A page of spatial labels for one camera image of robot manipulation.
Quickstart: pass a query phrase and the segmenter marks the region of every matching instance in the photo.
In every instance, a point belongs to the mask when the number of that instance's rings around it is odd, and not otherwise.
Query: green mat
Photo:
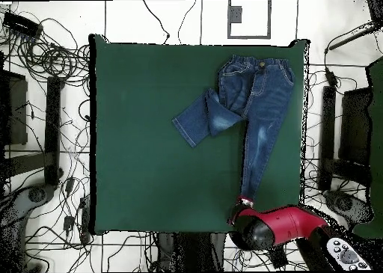
[[[290,47],[160,46],[107,43],[96,35],[94,44],[91,221],[96,233],[230,230],[226,221],[239,195],[245,124],[191,148],[171,120],[207,88],[218,87],[218,71],[233,54],[287,58],[292,64],[296,83],[288,115],[255,207],[264,211],[298,203],[306,40]]]
[[[383,238],[383,58],[366,68],[369,85],[373,90],[373,101],[368,111],[372,120],[370,167],[370,202],[374,218],[370,223],[358,224],[353,233],[364,238]]]

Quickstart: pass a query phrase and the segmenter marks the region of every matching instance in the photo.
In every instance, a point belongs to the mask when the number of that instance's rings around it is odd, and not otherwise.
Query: cable
[[[5,197],[8,197],[8,196],[13,195],[15,192],[17,192],[19,189],[21,189],[21,188],[24,186],[25,182],[27,181],[27,179],[28,179],[29,177],[31,177],[32,175],[35,175],[35,174],[37,174],[37,173],[39,173],[39,172],[41,172],[41,171],[44,171],[44,169],[41,168],[40,170],[37,170],[37,171],[35,171],[34,173],[29,174],[29,175],[22,181],[22,183],[20,184],[20,186],[19,186],[18,188],[16,188],[14,191],[12,191],[10,194],[6,195]]]
[[[79,266],[79,264],[78,264],[78,262],[79,262],[79,260],[84,256],[86,254],[86,256],[85,256],[85,258],[82,260],[82,262],[80,263],[80,265],[87,259],[87,257],[88,257],[88,255],[89,255],[89,252],[84,252],[83,254],[79,254],[79,258],[72,264],[72,266],[70,267],[70,269],[69,269],[69,271],[67,272],[67,273],[70,273],[72,270],[73,270],[73,268],[74,268],[74,266],[75,266],[75,264],[77,263],[77,266]]]
[[[378,48],[378,51],[380,51],[381,54],[383,54],[383,52],[380,50],[379,48],[379,42],[378,42],[378,38],[376,37],[376,34],[374,33],[374,38],[375,38],[375,41],[376,41],[376,47]]]
[[[93,247],[93,245],[91,246],[91,249],[89,249],[89,264],[90,264],[90,266],[91,266],[91,270],[92,270],[92,272],[93,272],[93,273],[96,273],[96,272],[94,271],[94,269],[93,269],[93,266],[92,266],[92,258],[91,258],[91,255],[92,255],[92,247]]]
[[[337,119],[337,118],[339,118],[339,117],[342,117],[342,116],[343,116],[343,115],[340,114],[339,116],[336,116],[335,119]],[[314,124],[313,126],[309,126],[309,127],[306,128],[306,130],[311,129],[311,128],[315,127],[315,126],[318,126],[318,125],[320,125],[321,123],[322,123],[322,122],[320,122],[320,123],[316,123],[316,124]]]
[[[15,9],[14,11],[11,11],[11,13],[15,14],[16,11],[17,11],[17,9],[19,9],[19,1],[17,2],[17,7],[16,7],[16,9]]]
[[[29,254],[27,254],[27,253],[25,253],[25,255],[26,255],[27,257],[32,258],[32,259],[36,259],[36,260],[45,262],[45,263],[48,265],[48,267],[46,268],[45,273],[48,273],[50,265],[49,265],[49,262],[48,262],[47,260],[45,260],[45,259],[41,259],[41,258],[37,258],[37,257],[33,257],[33,256],[31,256],[31,255],[29,255]]]
[[[86,99],[86,100],[84,100],[84,101],[79,105],[79,116],[80,116],[81,119],[83,119],[83,121],[86,121],[86,122],[88,122],[88,123],[91,121],[91,119],[90,119],[89,116],[87,116],[87,115],[85,115],[85,117],[83,117],[83,116],[81,115],[81,106],[84,105],[86,102],[89,102],[89,101],[90,101],[90,99]]]
[[[149,12],[159,21],[159,24],[161,25],[162,30],[166,33],[166,40],[165,40],[165,42],[162,45],[166,44],[166,41],[168,40],[169,37],[171,37],[171,35],[169,34],[169,32],[167,32],[164,29],[161,20],[152,12],[151,9],[149,9],[149,7],[147,6],[147,3],[145,2],[145,0],[143,0],[143,2],[145,4],[145,7],[149,10]]]
[[[88,145],[85,145],[85,146],[82,146],[82,145],[80,145],[80,144],[78,144],[78,143],[75,143],[75,142],[72,142],[61,130],[60,130],[60,128],[59,127],[57,127],[56,125],[55,125],[55,123],[53,123],[53,122],[51,122],[51,121],[49,121],[49,120],[45,120],[45,119],[43,119],[43,118],[40,118],[40,117],[34,117],[34,118],[36,118],[36,119],[38,119],[38,120],[42,120],[42,121],[46,121],[47,123],[50,123],[50,124],[52,124],[59,132],[60,132],[60,134],[64,137],[64,138],[66,138],[71,144],[73,144],[74,146],[79,146],[79,147],[81,147],[81,148],[83,148],[83,150],[85,149],[85,148],[89,148],[90,146],[88,146]]]
[[[181,40],[180,40],[180,31],[181,31],[181,28],[183,26],[183,22],[185,21],[185,18],[186,16],[188,15],[189,11],[195,6],[195,3],[197,2],[197,0],[194,0],[194,4],[190,7],[190,9],[185,13],[185,16],[183,16],[183,21],[181,22],[181,25],[180,25],[180,28],[178,29],[178,41],[181,43]]]
[[[130,238],[138,238],[140,239],[140,243],[142,245],[142,239],[143,238],[146,238],[146,237],[141,237],[141,236],[127,236],[125,238],[125,240],[123,241],[123,244],[121,245],[120,249],[118,249],[114,254],[112,254],[111,256],[108,257],[108,268],[106,270],[106,272],[109,272],[109,269],[110,269],[110,259],[112,257],[114,257],[115,255],[117,255],[122,249],[123,249],[123,246],[126,244],[126,242],[130,239]]]
[[[51,227],[47,227],[47,226],[41,226],[40,228],[38,228],[34,234],[32,236],[29,236],[29,237],[25,237],[25,243],[28,244],[31,239],[33,239],[39,232],[40,230],[42,229],[47,229],[48,231],[50,231],[51,233],[53,233],[58,239],[60,239],[62,242],[64,242],[66,245],[67,245],[67,248],[66,249],[76,249],[76,250],[81,250],[81,249],[85,249],[84,246],[78,246],[77,244],[72,244],[72,243],[69,243],[67,242],[64,238],[61,237],[61,235],[58,235]],[[62,251],[63,249],[47,249],[46,251],[53,251],[53,250],[60,250]]]
[[[215,246],[214,246],[214,244],[212,242],[211,242],[211,246],[212,246],[212,249],[213,249],[213,252],[214,252],[214,255],[215,255],[215,259],[217,260],[217,269],[219,271],[223,271],[223,268],[221,267],[221,264],[220,264],[219,259],[218,259],[217,250],[215,249]]]
[[[10,118],[18,120],[21,124],[23,124],[24,126],[28,127],[32,131],[32,133],[34,135],[34,138],[36,139],[37,144],[38,144],[38,146],[39,146],[39,148],[41,150],[41,153],[43,154],[44,167],[45,167],[46,166],[45,153],[44,153],[43,147],[41,147],[41,144],[39,142],[39,138],[36,136],[36,133],[34,133],[34,130],[28,124],[22,122],[18,117],[10,116]]]
[[[336,40],[336,39],[338,39],[338,38],[340,38],[340,37],[342,37],[342,36],[344,36],[344,35],[350,34],[351,32],[353,32],[353,31],[355,31],[355,30],[358,30],[359,28],[363,28],[365,25],[370,25],[370,24],[371,24],[371,22],[366,22],[366,23],[364,23],[363,25],[359,25],[359,26],[357,26],[356,28],[353,28],[351,31],[348,31],[348,32],[346,32],[346,33],[344,33],[344,34],[338,35],[337,37],[335,37],[334,39],[332,39],[332,40],[328,43],[327,47],[325,48],[325,66],[326,66],[326,55],[327,55],[327,53],[328,53],[328,48],[330,47],[330,44],[331,44],[334,40]]]
[[[28,42],[26,39],[21,39],[19,48],[17,49],[17,55],[10,56],[19,57],[22,62],[21,67],[26,68],[31,74],[31,77],[38,82],[42,81],[36,76],[46,79],[46,77],[42,75],[43,73],[48,73],[52,76],[60,76],[69,85],[72,82],[84,82],[85,76],[79,80],[72,80],[70,78],[80,76],[83,70],[88,71],[89,51],[85,53],[87,46],[82,46],[78,49],[77,42],[74,39],[72,32],[55,19],[47,18],[39,22],[39,24],[41,25],[49,20],[58,23],[66,32],[70,34],[76,45],[75,49],[66,49],[60,46],[59,43],[43,31],[41,38],[37,42]],[[43,53],[36,55],[34,53],[35,47],[38,47],[39,50],[43,51]],[[42,67],[43,70],[36,70],[34,67]]]
[[[46,245],[43,249],[39,250],[36,254],[34,254],[34,257],[37,256],[41,251],[44,251],[46,250],[46,248],[51,245],[53,242],[55,242],[55,240],[58,238],[58,236],[56,238],[54,238],[48,245]]]

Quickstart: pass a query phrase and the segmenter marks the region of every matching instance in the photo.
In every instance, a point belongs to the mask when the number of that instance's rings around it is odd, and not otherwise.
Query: denim pants
[[[200,95],[173,119],[191,147],[247,121],[241,195],[254,200],[286,116],[294,73],[286,59],[234,55],[218,73],[218,93]]]

